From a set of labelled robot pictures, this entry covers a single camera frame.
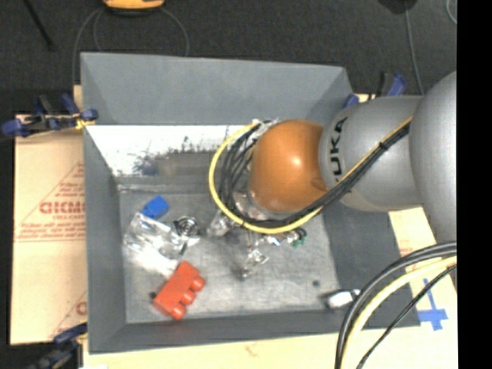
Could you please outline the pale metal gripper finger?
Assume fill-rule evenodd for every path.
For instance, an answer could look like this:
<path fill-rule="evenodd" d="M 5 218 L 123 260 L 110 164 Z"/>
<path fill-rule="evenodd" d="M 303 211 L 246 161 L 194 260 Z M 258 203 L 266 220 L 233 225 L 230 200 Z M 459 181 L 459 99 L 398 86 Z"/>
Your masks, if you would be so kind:
<path fill-rule="evenodd" d="M 232 231 L 240 229 L 239 223 L 229 218 L 222 211 L 217 211 L 207 227 L 207 236 L 212 238 L 224 237 Z"/>
<path fill-rule="evenodd" d="M 257 274 L 269 261 L 269 257 L 261 252 L 259 243 L 251 241 L 246 244 L 246 253 L 241 258 L 238 275 L 242 281 Z"/>

